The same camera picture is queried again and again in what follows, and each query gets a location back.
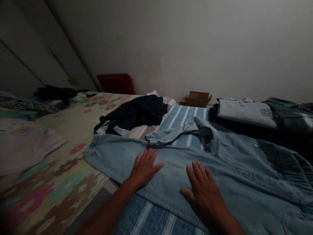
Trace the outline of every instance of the blue striped bedsheet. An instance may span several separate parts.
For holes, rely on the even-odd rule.
[[[208,109],[189,106],[174,105],[159,131],[183,126],[194,116],[208,119]],[[205,137],[186,134],[181,135],[172,145],[190,146],[203,149]],[[120,218],[116,234],[157,234],[157,235],[204,235],[206,232],[194,225],[180,219],[167,210],[150,203],[139,195],[134,195]]]

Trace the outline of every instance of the denim shirt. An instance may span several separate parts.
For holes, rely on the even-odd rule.
[[[181,134],[207,136],[204,150],[171,146]],[[155,164],[163,168],[137,193],[213,234],[179,193],[190,188],[186,166],[208,167],[227,208],[246,234],[311,234],[313,231],[313,168],[298,153],[275,144],[238,135],[192,117],[184,126],[147,135],[147,141],[116,135],[95,135],[86,160],[122,183],[139,152],[153,145]]]

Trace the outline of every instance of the red object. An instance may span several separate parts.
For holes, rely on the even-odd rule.
[[[97,78],[104,92],[135,95],[133,81],[127,73],[100,74]]]

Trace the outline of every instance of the floral bedspread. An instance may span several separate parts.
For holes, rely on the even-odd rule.
[[[36,120],[67,142],[21,175],[1,205],[18,234],[63,234],[109,180],[83,159],[101,115],[138,97],[98,93],[56,114]]]

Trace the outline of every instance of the grey shirt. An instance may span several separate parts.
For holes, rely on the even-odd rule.
[[[250,98],[219,99],[217,116],[236,122],[277,129],[271,108],[265,103],[255,102]]]

